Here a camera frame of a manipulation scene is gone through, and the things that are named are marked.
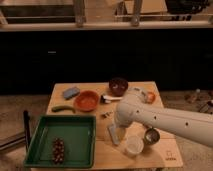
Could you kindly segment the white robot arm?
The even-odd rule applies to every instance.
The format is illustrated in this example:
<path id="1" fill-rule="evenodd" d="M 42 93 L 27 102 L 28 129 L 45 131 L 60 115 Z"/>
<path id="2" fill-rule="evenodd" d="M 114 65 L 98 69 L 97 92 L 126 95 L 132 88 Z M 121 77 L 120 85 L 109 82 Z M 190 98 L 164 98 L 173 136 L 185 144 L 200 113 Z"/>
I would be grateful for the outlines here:
<path id="1" fill-rule="evenodd" d="M 143 95 L 126 94 L 116 106 L 115 120 L 119 126 L 138 122 L 213 148 L 213 116 L 155 107 Z"/>

